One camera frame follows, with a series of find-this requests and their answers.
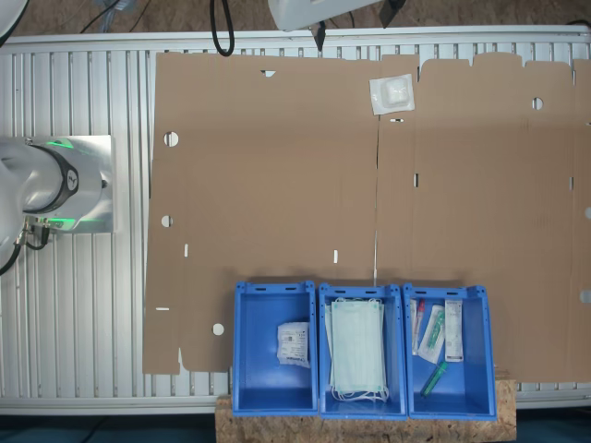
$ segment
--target plastic package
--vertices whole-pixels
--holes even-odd
[[[446,370],[447,362],[441,362],[441,364],[438,365],[433,371],[433,374],[431,374],[431,377],[428,378],[427,383],[425,383],[425,386],[421,390],[422,397],[427,397],[431,393],[433,388],[435,388],[435,385],[437,385],[437,382],[440,381],[441,376],[445,374]]]
[[[310,368],[308,361],[307,322],[284,323],[277,328],[277,358],[280,365],[297,365]]]
[[[418,354],[418,333],[421,331],[421,324],[423,323],[423,316],[425,315],[425,300],[418,303],[418,310],[416,311],[416,319],[413,325],[413,355]]]
[[[411,74],[370,80],[369,93],[374,115],[415,109],[413,76]]]
[[[462,301],[445,301],[445,361],[463,362]]]
[[[433,305],[428,319],[423,341],[418,348],[418,356],[436,365],[445,341],[445,308]]]

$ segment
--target floor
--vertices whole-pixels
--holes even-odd
[[[517,443],[591,441],[591,410],[517,411]],[[112,417],[9,417],[0,415],[5,443],[215,442],[213,414]]]
[[[111,32],[129,32],[150,2],[135,32],[210,30],[208,0],[131,0],[135,7],[117,12]],[[235,30],[275,30],[268,0],[228,0]],[[78,33],[103,10],[97,0],[30,0],[14,35]],[[381,2],[354,12],[357,28],[380,27]],[[218,29],[225,30],[222,2],[216,0]],[[589,0],[407,0],[391,23],[402,26],[565,24],[591,20]],[[87,32],[97,32],[97,20]],[[352,28],[348,14],[328,22],[329,28]]]

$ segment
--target sterile gauze pack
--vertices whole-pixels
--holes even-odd
[[[369,93],[374,115],[415,109],[413,76],[410,74],[370,80]]]
[[[310,367],[307,322],[284,323],[277,328],[277,358],[280,365]]]

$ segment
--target white package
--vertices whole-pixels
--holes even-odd
[[[416,299],[410,299],[410,337],[411,345],[413,348],[413,355],[416,355],[415,350],[415,328],[416,328]]]
[[[431,340],[431,333],[433,332],[433,328],[435,327],[435,323],[440,313],[444,313],[445,308],[440,305],[433,305],[431,309],[431,316],[428,318],[427,329],[425,329],[425,335],[423,335],[423,341],[421,345],[418,347],[418,356],[424,358],[428,362],[431,362],[433,365],[436,365],[440,359],[441,348],[443,347],[443,342],[445,341],[445,316],[443,315],[443,320],[440,323],[440,331],[439,335],[437,335],[437,339],[434,343],[431,343],[429,346],[429,341]]]
[[[445,361],[463,362],[462,301],[445,301]]]
[[[309,323],[284,323],[277,328],[277,358],[280,365],[310,368],[308,362]]]
[[[370,80],[369,93],[374,115],[415,109],[413,76],[411,74]]]

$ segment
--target cable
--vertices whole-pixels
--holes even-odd
[[[89,434],[80,440],[80,443],[88,443],[99,430],[99,428],[104,425],[108,418],[109,417],[103,417],[101,420],[99,420],[97,424],[94,425],[94,427],[90,430]]]
[[[41,229],[41,244],[36,246],[32,245],[31,243],[27,242],[27,247],[32,249],[33,251],[41,251],[44,247],[47,246],[49,242],[49,227],[43,226]]]
[[[591,23],[589,23],[588,20],[573,20],[573,21],[569,21],[567,23],[568,26],[570,25],[585,25],[587,26],[589,29],[591,29]]]
[[[82,30],[80,31],[80,34],[83,34],[85,30],[87,30],[92,23],[94,23],[96,20],[98,20],[99,18],[101,18],[104,14],[106,14],[107,12],[109,12],[111,9],[113,9],[115,6],[117,6],[117,4],[120,2],[121,0],[115,0],[112,4],[110,4],[107,8],[105,8],[103,10],[103,12],[101,14],[99,14],[98,16],[96,16],[95,18],[93,18],[88,25],[86,25],[84,28],[82,28]]]
[[[136,26],[138,25],[138,23],[141,20],[141,18],[144,17],[144,14],[146,12],[146,9],[148,9],[148,6],[150,5],[150,3],[151,3],[151,0],[148,0],[148,3],[142,9],[141,14],[139,14],[138,19],[136,20],[136,22],[134,23],[134,25],[131,27],[131,29],[129,30],[129,32],[133,32],[133,30],[136,28]]]
[[[3,276],[4,274],[6,274],[6,272],[12,268],[12,265],[14,265],[17,261],[18,258],[18,254],[20,254],[20,248],[21,245],[15,244],[15,249],[14,251],[12,251],[12,256],[10,256],[10,258],[8,259],[8,262],[2,267],[0,268],[0,276]]]
[[[210,0],[210,21],[211,21],[211,35],[213,36],[213,44],[215,49],[218,50],[220,55],[229,57],[234,52],[234,26],[232,24],[232,18],[230,17],[230,7],[228,6],[228,0],[222,0],[223,13],[225,14],[225,22],[228,25],[228,33],[230,34],[230,47],[227,51],[222,49],[220,42],[218,42],[218,31],[215,28],[215,0]]]

